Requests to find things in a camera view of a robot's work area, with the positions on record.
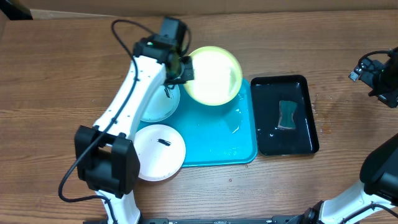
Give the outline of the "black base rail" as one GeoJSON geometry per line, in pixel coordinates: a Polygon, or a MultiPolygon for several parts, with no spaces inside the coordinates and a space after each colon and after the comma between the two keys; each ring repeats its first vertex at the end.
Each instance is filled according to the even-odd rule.
{"type": "Polygon", "coordinates": [[[304,219],[303,215],[273,216],[272,218],[233,218],[233,219],[184,219],[140,218],[138,224],[304,224],[315,223],[304,219]]]}

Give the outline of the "teal plastic tray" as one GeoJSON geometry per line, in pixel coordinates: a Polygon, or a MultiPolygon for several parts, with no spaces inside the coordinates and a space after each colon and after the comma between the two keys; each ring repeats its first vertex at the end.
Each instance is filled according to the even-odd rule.
{"type": "Polygon", "coordinates": [[[183,85],[177,109],[159,124],[174,128],[186,145],[183,167],[246,164],[257,156],[250,83],[226,104],[207,106],[189,96],[183,85]]]}

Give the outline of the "black rectangular water tray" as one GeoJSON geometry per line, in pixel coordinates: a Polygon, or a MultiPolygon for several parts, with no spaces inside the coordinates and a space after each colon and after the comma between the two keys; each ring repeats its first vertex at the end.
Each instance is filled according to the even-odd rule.
{"type": "Polygon", "coordinates": [[[302,75],[257,77],[251,81],[257,146],[265,156],[314,154],[320,145],[307,79],[302,75]],[[279,102],[297,104],[295,129],[278,129],[279,102]]]}

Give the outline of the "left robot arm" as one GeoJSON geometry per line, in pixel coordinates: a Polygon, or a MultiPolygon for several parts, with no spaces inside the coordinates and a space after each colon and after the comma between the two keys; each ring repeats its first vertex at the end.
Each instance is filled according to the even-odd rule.
{"type": "Polygon", "coordinates": [[[71,170],[95,191],[106,208],[108,223],[139,223],[133,188],[140,162],[133,145],[138,125],[155,91],[193,80],[192,60],[183,37],[152,34],[128,51],[129,72],[107,110],[93,127],[75,134],[76,161],[71,170]]]}

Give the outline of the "white pink-rimmed plate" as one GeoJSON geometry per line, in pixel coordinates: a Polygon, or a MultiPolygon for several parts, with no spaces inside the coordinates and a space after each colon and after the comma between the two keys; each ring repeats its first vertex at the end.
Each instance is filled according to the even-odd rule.
{"type": "Polygon", "coordinates": [[[163,124],[139,130],[134,147],[141,163],[139,178],[150,182],[162,181],[176,174],[186,156],[183,137],[174,128],[163,124]]]}

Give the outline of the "yellow-green plate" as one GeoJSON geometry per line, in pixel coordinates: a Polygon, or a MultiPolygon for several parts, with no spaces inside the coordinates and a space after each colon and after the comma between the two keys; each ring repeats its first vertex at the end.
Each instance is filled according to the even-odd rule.
{"type": "Polygon", "coordinates": [[[207,106],[230,102],[239,92],[243,72],[236,57],[221,47],[200,47],[190,53],[194,79],[183,86],[195,101],[207,106]]]}

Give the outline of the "green scrubbing sponge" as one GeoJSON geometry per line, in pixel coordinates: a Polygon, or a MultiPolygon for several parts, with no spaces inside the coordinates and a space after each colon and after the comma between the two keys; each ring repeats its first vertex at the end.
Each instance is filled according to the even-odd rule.
{"type": "Polygon", "coordinates": [[[296,102],[293,101],[280,101],[279,102],[279,121],[278,129],[295,129],[294,114],[297,109],[296,102]]]}

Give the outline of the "black corner object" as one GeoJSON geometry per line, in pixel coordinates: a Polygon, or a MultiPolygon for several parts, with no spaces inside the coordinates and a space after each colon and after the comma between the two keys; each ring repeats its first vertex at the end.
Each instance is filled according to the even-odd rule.
{"type": "Polygon", "coordinates": [[[0,8],[11,21],[33,19],[30,10],[18,0],[1,0],[0,8]]]}

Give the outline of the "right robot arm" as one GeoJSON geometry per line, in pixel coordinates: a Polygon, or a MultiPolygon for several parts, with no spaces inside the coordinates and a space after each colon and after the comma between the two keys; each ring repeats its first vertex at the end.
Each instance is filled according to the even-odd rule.
{"type": "MultiPolygon", "coordinates": [[[[350,73],[390,108],[397,108],[397,48],[363,55],[350,73]]],[[[385,210],[393,216],[397,206],[397,135],[376,148],[364,160],[357,183],[339,196],[319,201],[303,214],[286,219],[287,224],[359,223],[373,213],[385,210]]]]}

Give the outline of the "light blue plate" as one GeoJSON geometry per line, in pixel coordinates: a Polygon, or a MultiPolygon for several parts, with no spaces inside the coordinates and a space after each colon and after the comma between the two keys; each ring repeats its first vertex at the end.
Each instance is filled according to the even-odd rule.
{"type": "Polygon", "coordinates": [[[147,105],[141,121],[154,123],[167,119],[177,109],[180,102],[178,85],[160,86],[147,105]]]}

